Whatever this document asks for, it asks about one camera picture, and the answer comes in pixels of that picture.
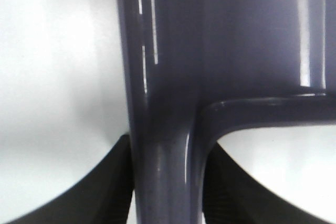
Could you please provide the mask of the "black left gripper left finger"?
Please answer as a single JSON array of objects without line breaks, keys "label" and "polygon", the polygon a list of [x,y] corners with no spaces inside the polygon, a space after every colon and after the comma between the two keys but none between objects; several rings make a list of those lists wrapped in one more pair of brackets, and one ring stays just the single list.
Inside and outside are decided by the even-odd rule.
[{"label": "black left gripper left finger", "polygon": [[1,223],[127,223],[134,190],[130,137],[123,134],[81,180],[58,196],[28,204],[1,200]]}]

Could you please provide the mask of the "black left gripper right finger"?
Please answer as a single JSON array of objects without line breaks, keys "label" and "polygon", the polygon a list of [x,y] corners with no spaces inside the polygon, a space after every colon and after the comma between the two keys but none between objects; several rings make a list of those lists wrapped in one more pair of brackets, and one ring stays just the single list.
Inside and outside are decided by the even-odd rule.
[{"label": "black left gripper right finger", "polygon": [[261,185],[218,143],[206,162],[202,210],[206,223],[325,223]]}]

